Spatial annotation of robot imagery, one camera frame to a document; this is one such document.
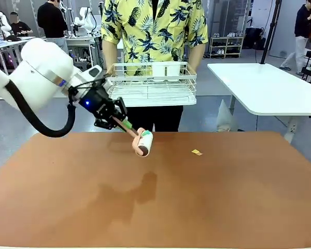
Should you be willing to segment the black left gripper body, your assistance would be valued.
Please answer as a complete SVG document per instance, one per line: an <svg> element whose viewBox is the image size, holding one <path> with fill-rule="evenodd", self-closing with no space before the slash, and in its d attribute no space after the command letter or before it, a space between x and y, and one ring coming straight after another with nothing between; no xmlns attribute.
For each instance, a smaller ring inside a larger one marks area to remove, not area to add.
<svg viewBox="0 0 311 249"><path fill-rule="evenodd" d="M104 88L106 79L85 82L70 86L68 96L75 99L83 108L94 115L96 119L119 118L116 101L112 100Z"/></svg>

